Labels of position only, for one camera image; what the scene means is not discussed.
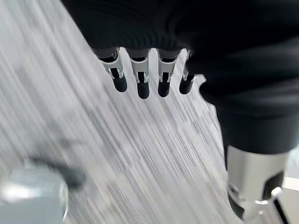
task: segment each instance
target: silver metal bracket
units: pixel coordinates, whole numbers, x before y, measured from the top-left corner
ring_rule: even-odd
[[[191,52],[190,50],[187,50],[187,57],[186,57],[186,61],[185,61],[185,66],[184,66],[184,71],[183,71],[183,80],[187,81],[187,77],[189,75],[189,71],[186,68],[186,62],[187,60],[191,57]],[[194,77],[192,78],[191,82],[193,82],[197,77],[197,74],[194,74]]]
[[[147,83],[149,80],[149,58],[146,57],[146,59],[141,62],[134,61],[131,58],[130,60],[131,60],[133,74],[135,76],[136,82],[140,83],[138,73],[143,72],[144,75],[143,83]]]
[[[158,61],[159,61],[159,64],[158,64],[158,73],[159,73],[159,81],[160,82],[163,82],[163,73],[164,72],[168,73],[167,82],[168,83],[170,82],[171,77],[173,75],[174,66],[176,65],[177,58],[174,61],[172,61],[172,62],[163,62],[161,60],[161,56],[160,56],[160,54],[158,52]]]
[[[101,60],[101,62],[103,63],[106,72],[108,72],[111,76],[112,79],[115,79],[113,72],[111,69],[117,69],[119,78],[123,77],[123,67],[122,67],[122,63],[121,63],[121,57],[120,57],[120,53],[119,53],[119,48],[116,49],[117,52],[117,58],[115,61],[113,62],[104,62]]]

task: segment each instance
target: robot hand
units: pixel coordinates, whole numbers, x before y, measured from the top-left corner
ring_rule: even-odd
[[[148,51],[159,56],[165,97],[181,49],[189,60],[180,91],[204,74],[200,93],[216,106],[235,214],[250,219],[279,194],[299,142],[299,3],[291,0],[62,0],[118,91],[126,48],[146,98]]]

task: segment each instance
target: black fingertip pad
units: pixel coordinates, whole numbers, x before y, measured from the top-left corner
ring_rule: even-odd
[[[159,82],[158,93],[161,97],[166,97],[169,93],[170,83],[168,82]]]
[[[182,94],[187,94],[190,92],[191,88],[192,88],[193,82],[189,81],[189,80],[184,80],[182,78],[181,83],[179,85],[179,91]]]
[[[114,86],[118,92],[124,92],[127,90],[127,81],[125,75],[122,78],[113,79]]]
[[[137,83],[138,95],[141,99],[146,99],[150,95],[149,82]]]
[[[243,214],[244,214],[244,208],[240,207],[232,198],[230,195],[228,195],[228,201],[230,204],[230,207],[236,214],[236,216],[239,217],[239,219],[243,220]]]

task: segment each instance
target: blurred floor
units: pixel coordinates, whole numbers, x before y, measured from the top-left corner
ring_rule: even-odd
[[[178,91],[185,51],[166,98],[151,51],[141,100],[124,50],[128,90],[118,93],[58,0],[0,1],[0,15],[0,178],[32,155],[81,167],[88,179],[70,196],[74,224],[242,223],[227,202],[203,78],[189,95]],[[276,222],[269,211],[258,223]]]

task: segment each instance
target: black sleeve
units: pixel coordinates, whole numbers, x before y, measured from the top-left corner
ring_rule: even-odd
[[[92,49],[189,48],[224,147],[276,154],[299,142],[296,0],[62,0]]]

